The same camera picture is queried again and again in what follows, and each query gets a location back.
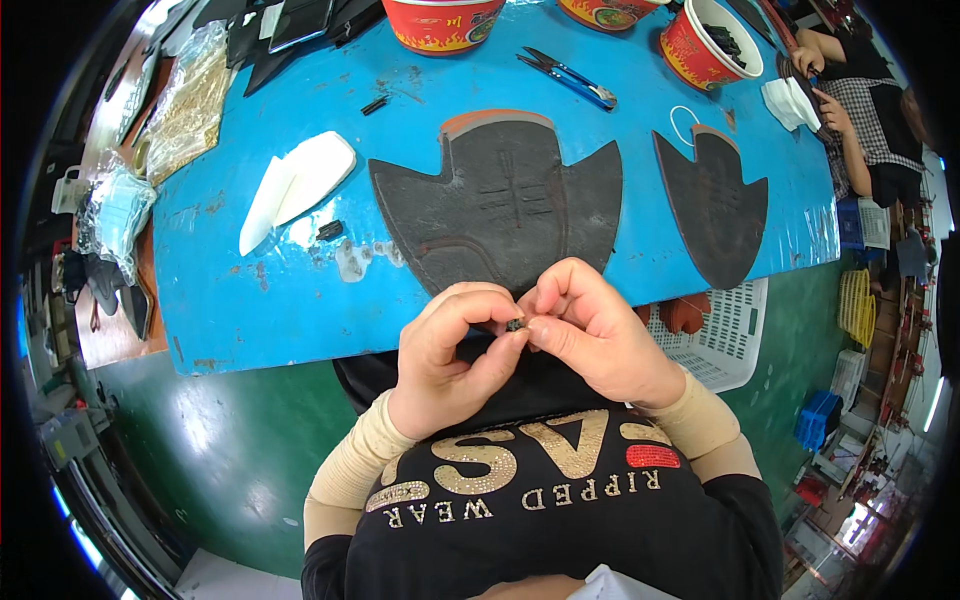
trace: hand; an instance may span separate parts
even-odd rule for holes
[[[531,344],[564,361],[601,396],[665,408],[684,394],[680,365],[663,354],[630,305],[592,267],[565,258],[520,299]]]
[[[816,48],[807,48],[806,46],[800,46],[791,52],[790,59],[793,61],[793,65],[797,67],[797,70],[803,73],[807,79],[822,72],[826,65],[824,55],[819,50]]]
[[[816,87],[813,88],[813,93],[824,101],[820,105],[820,112],[824,115],[824,125],[843,135],[855,134],[850,116],[835,98],[828,96]]]
[[[400,332],[399,376],[387,404],[396,430],[422,440],[475,415],[514,373],[530,331],[505,325],[522,317],[510,292],[493,283],[457,283],[432,299]],[[472,366],[456,360],[470,324],[489,321],[498,337],[487,352]]]

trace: red bowl with flames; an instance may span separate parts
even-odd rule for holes
[[[487,39],[505,0],[383,0],[396,39],[425,56],[466,52]]]
[[[573,20],[598,32],[622,32],[670,0],[557,0]]]
[[[704,23],[727,28],[746,67],[724,54]],[[763,59],[754,39],[730,11],[713,0],[685,0],[684,9],[660,34],[660,53],[677,77],[704,91],[763,74]]]

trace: gold lettering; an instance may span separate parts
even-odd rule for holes
[[[619,475],[610,476],[610,483],[607,484],[607,487],[603,489],[603,492],[606,495],[620,495],[620,485],[616,483],[616,480],[619,478]]]
[[[457,520],[453,517],[453,509],[450,507],[449,500],[438,502],[433,505],[433,508],[436,509],[437,514],[440,516],[441,523],[449,523],[450,521]]]
[[[521,425],[519,429],[537,440],[564,477],[583,479],[593,473],[597,465],[597,457],[600,455],[600,446],[603,445],[609,418],[610,413],[606,410],[585,411],[551,419],[546,424],[528,423]],[[577,420],[581,420],[583,424],[580,426],[580,440],[577,442],[576,450],[564,436],[547,427],[547,425],[563,425]]]
[[[417,520],[417,523],[420,525],[423,524],[423,516],[426,515],[426,504],[420,504],[419,512],[417,512],[417,509],[414,508],[413,504],[408,506],[407,510],[414,514],[414,518]]]
[[[564,483],[559,486],[554,486],[553,493],[557,495],[557,506],[573,504],[573,500],[570,499],[570,484]]]
[[[400,520],[400,507],[394,506],[389,511],[384,511],[383,514],[390,518],[389,525],[394,529],[403,527],[403,521]]]
[[[474,518],[485,518],[487,516],[493,516],[493,513],[487,508],[487,505],[484,504],[483,498],[477,498],[476,504],[471,500],[467,501],[467,507],[464,509],[464,520],[470,518],[470,511],[473,511]]]
[[[380,475],[380,485],[389,486],[396,481],[396,465],[400,462],[399,454],[394,457],[394,460],[387,463],[387,466],[383,468],[383,473]]]
[[[530,506],[527,504],[527,498],[530,497],[531,493],[535,493],[537,495],[537,506]],[[546,507],[543,506],[543,488],[536,488],[535,490],[530,490],[529,492],[525,493],[523,497],[520,498],[520,504],[522,504],[523,508],[528,511],[539,511],[541,509],[545,509]]]
[[[660,489],[660,474],[657,473],[657,470],[654,469],[654,473],[651,475],[650,471],[642,470],[641,473],[647,476],[647,487],[651,490]]]
[[[430,486],[425,481],[405,481],[384,488],[370,496],[365,510],[372,513],[376,509],[381,509],[390,504],[423,500],[428,495],[430,495]]]
[[[593,488],[595,480],[588,479],[587,486],[580,492],[580,497],[584,499],[585,502],[590,502],[590,500],[597,499],[597,490]]]
[[[656,425],[640,423],[620,423],[620,436],[624,440],[650,440],[661,444],[673,445],[670,438]]]
[[[514,453],[499,445],[458,445],[463,440],[485,438],[491,442],[507,442],[514,438],[509,431],[496,430],[471,433],[466,436],[448,438],[435,442],[430,451],[437,458],[454,463],[483,463],[490,472],[480,477],[464,477],[451,465],[441,465],[434,469],[433,477],[448,492],[460,495],[479,495],[490,493],[504,487],[516,475]]]

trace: blue table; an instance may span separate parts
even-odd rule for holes
[[[754,35],[764,59],[760,79],[706,95],[678,80],[656,51],[668,16],[658,10],[614,36],[575,23],[553,2],[508,0],[490,38],[458,57],[404,50],[382,21],[343,49],[296,60],[250,98],[242,93],[251,70],[240,73],[226,99],[219,145],[168,179],[154,208],[156,281],[177,371],[257,369],[396,348],[427,293],[409,268],[382,255],[362,279],[344,282],[334,259],[344,238],[316,242],[317,227],[340,219],[354,245],[388,242],[367,159],[439,173],[440,125],[483,108],[551,119],[564,164],[617,140],[623,208],[604,275],[632,305],[708,288],[677,230],[651,134],[660,132],[692,159],[693,149],[670,124],[676,105],[731,136],[746,182],[769,178],[766,232],[749,278],[837,259],[823,146],[806,128],[786,131],[760,96],[760,85],[776,77],[775,51]],[[618,106],[606,113],[580,101],[517,60],[521,45],[609,88]],[[362,116],[360,108],[384,91],[390,103]],[[732,111],[735,130],[725,111]],[[677,110],[675,120],[691,139],[690,115]],[[329,130],[353,146],[356,168],[325,201],[241,257],[240,227],[271,156]]]

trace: red sequin patch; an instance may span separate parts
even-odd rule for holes
[[[670,448],[658,445],[634,444],[627,448],[627,464],[631,467],[679,468],[680,459]]]

